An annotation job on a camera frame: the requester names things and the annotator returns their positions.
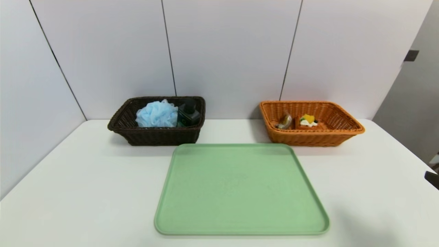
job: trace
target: toiletry bottle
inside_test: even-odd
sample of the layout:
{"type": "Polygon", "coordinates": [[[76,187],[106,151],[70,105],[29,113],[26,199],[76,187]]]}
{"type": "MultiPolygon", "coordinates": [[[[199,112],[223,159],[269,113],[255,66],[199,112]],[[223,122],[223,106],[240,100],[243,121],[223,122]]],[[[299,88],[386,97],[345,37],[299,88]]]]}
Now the toiletry bottle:
{"type": "Polygon", "coordinates": [[[195,110],[195,100],[189,98],[178,107],[177,127],[189,127],[198,124],[200,113],[195,110]]]}

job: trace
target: orange wicker basket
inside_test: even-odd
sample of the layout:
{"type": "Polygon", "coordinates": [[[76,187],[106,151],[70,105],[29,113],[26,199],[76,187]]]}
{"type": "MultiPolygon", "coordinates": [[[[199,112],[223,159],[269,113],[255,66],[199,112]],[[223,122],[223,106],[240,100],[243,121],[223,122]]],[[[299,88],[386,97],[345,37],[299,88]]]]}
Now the orange wicker basket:
{"type": "Polygon", "coordinates": [[[364,127],[357,120],[332,102],[263,101],[259,107],[268,136],[275,143],[291,146],[338,146],[352,136],[364,133],[364,127]],[[286,112],[293,117],[290,129],[277,129],[276,124],[282,121],[286,112]],[[315,116],[318,128],[298,125],[298,119],[305,114],[315,116]]]}

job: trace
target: green tray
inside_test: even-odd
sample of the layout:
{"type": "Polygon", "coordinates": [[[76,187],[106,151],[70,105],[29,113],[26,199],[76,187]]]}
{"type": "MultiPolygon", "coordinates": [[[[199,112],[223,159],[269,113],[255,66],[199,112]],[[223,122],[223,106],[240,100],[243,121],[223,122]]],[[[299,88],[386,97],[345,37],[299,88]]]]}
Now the green tray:
{"type": "Polygon", "coordinates": [[[166,235],[317,235],[329,218],[285,144],[183,144],[155,214],[166,235]]]}

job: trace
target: gray door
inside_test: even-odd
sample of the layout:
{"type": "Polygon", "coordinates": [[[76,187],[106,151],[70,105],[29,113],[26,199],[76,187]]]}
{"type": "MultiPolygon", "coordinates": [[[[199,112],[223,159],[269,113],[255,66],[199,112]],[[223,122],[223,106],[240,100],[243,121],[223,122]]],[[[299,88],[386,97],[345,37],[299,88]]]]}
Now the gray door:
{"type": "Polygon", "coordinates": [[[373,121],[425,163],[439,151],[439,1],[413,42],[419,50],[401,72],[373,121]]]}

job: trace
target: table surface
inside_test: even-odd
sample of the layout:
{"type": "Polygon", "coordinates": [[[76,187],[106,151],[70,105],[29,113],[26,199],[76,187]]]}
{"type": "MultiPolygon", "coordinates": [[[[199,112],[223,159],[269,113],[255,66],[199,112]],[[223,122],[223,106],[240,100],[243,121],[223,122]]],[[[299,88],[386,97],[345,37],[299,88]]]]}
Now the table surface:
{"type": "MultiPolygon", "coordinates": [[[[439,191],[370,120],[339,147],[292,147],[331,221],[320,236],[164,236],[153,224],[172,147],[83,123],[0,202],[2,247],[437,246],[439,191]]],[[[206,120],[197,143],[270,142],[261,120],[206,120]]]]}

